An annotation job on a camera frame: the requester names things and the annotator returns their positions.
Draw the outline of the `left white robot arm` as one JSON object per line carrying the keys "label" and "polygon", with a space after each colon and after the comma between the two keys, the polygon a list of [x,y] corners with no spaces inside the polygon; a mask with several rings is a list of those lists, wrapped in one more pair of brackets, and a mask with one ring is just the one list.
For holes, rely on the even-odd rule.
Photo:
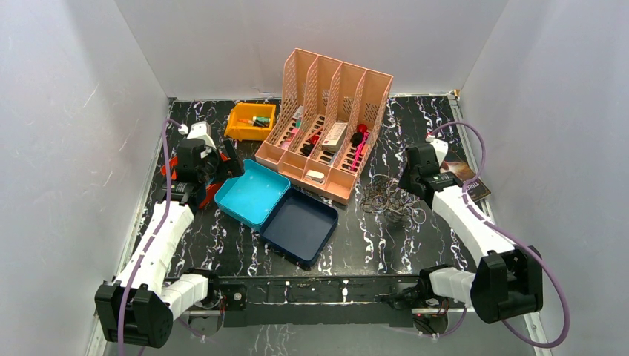
{"label": "left white robot arm", "polygon": [[232,177],[243,175],[243,162],[231,139],[223,151],[203,139],[183,139],[164,164],[151,221],[124,270],[96,291],[96,312],[105,339],[119,345],[160,348],[174,321],[193,306],[212,309],[221,300],[214,272],[190,268],[176,280],[168,266],[195,215]]}

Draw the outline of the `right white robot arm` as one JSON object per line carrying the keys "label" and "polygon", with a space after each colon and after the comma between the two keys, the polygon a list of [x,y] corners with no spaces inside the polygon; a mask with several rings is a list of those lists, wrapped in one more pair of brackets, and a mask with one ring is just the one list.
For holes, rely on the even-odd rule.
{"label": "right white robot arm", "polygon": [[473,307],[485,323],[539,311],[544,302],[542,268],[523,248],[488,226],[488,216],[440,167],[448,144],[439,139],[405,149],[398,186],[423,200],[458,235],[476,264],[474,273],[446,265],[421,270],[418,299],[436,307],[446,297]]}

